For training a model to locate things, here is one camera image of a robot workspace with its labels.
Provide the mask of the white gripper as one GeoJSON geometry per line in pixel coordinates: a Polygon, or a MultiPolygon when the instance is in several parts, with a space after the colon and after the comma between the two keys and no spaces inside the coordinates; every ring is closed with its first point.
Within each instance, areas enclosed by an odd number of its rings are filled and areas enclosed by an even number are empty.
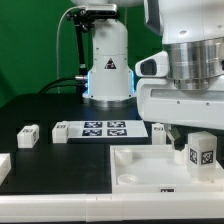
{"type": "MultiPolygon", "coordinates": [[[[224,75],[210,79],[207,90],[178,90],[169,80],[165,51],[135,65],[137,108],[144,121],[224,130],[224,75]]],[[[185,147],[184,130],[170,126],[167,136],[172,147],[185,147]]]]}

